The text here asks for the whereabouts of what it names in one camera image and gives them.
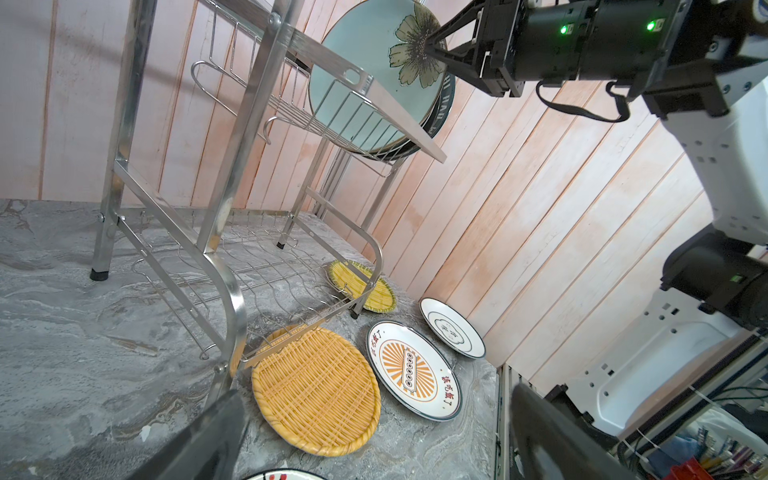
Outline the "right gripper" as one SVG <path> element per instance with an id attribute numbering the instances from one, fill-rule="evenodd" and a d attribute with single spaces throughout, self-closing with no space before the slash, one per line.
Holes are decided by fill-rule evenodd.
<path id="1" fill-rule="evenodd" d="M 480 88 L 490 96 L 518 97 L 524 82 L 554 86 L 578 77 L 598 6 L 597 1 L 549 7 L 470 1 L 427 37 L 424 53 L 457 78 L 480 77 Z"/>

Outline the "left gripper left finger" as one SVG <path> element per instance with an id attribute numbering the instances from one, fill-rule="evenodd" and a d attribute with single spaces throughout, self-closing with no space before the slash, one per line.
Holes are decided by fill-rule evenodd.
<path id="1" fill-rule="evenodd" d="M 247 418 L 240 394 L 231 390 L 216 400 L 157 454 L 134 471 L 132 479 L 231 479 Z"/>

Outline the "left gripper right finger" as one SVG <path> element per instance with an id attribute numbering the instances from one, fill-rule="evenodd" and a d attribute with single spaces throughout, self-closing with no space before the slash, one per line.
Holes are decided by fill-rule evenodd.
<path id="1" fill-rule="evenodd" d="M 525 479 L 632 479 L 563 413 L 529 386 L 511 392 L 512 432 Z"/>

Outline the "white plate green lettered rim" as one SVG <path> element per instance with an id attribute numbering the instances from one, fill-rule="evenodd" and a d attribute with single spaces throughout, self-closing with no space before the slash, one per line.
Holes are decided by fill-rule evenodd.
<path id="1" fill-rule="evenodd" d="M 453 105 L 455 91 L 456 78 L 454 75 L 446 73 L 441 83 L 438 99 L 434 103 L 430 115 L 422 123 L 423 129 L 430 137 L 434 138 L 447 121 Z M 375 152 L 373 159 L 391 163 L 401 158 L 409 157 L 419 150 L 420 147 L 416 143 L 405 138 L 394 146 L 384 147 L 380 151 Z"/>

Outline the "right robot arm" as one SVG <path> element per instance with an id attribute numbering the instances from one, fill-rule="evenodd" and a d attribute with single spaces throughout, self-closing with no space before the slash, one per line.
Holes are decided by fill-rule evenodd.
<path id="1" fill-rule="evenodd" d="M 547 400 L 587 435 L 618 437 L 666 381 L 739 329 L 767 324 L 767 5 L 763 1 L 473 1 L 426 56 L 494 97 L 526 82 L 600 80 L 626 121 L 642 98 L 679 142 L 712 222 L 666 259 L 659 290 L 604 361 Z"/>

